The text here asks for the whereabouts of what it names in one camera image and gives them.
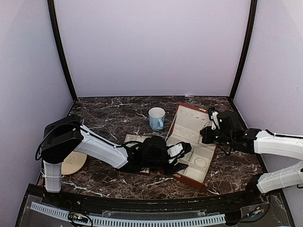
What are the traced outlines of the brown jewelry tray insert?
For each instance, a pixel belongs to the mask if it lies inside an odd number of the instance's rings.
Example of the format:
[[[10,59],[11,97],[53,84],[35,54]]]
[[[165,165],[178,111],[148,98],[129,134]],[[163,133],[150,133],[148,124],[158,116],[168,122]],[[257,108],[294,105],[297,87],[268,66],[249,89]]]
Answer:
[[[143,142],[134,141],[135,145],[126,148],[128,158],[125,166],[121,168],[123,172],[138,173],[146,168],[163,168],[168,164],[168,153],[166,142],[160,136],[146,138]]]

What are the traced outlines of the brown jewelry box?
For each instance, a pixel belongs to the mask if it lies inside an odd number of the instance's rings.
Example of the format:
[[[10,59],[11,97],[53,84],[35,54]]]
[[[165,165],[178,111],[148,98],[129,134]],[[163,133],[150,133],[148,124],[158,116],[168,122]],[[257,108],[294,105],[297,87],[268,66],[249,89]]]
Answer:
[[[203,187],[217,149],[215,144],[203,144],[200,135],[200,130],[205,126],[210,126],[211,123],[207,110],[179,102],[166,137],[168,146],[179,142],[191,144],[191,151],[183,158],[178,159],[178,162],[186,164],[187,168],[176,172],[173,177],[197,189]]]

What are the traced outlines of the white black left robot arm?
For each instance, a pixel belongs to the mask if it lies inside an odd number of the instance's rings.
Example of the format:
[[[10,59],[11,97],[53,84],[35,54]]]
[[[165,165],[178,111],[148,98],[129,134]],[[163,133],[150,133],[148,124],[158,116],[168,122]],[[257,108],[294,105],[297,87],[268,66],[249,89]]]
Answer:
[[[178,159],[191,149],[190,143],[186,142],[168,146],[160,136],[118,145],[95,134],[80,122],[78,115],[72,114],[45,127],[35,159],[43,161],[49,200],[56,206],[63,206],[67,196],[61,192],[62,163],[73,151],[99,159],[122,172],[138,173],[145,168],[160,168],[165,175],[172,175],[188,167]]]

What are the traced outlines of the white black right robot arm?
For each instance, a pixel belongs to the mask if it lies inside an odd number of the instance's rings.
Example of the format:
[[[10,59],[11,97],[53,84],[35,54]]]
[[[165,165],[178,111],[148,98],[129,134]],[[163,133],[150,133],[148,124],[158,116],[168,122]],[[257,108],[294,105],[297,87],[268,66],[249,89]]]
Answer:
[[[267,157],[265,165],[269,172],[255,175],[242,194],[242,202],[252,205],[265,194],[291,186],[303,186],[303,137],[278,134],[256,128],[243,129],[236,112],[208,110],[210,126],[200,134],[202,143],[217,144],[233,151]]]

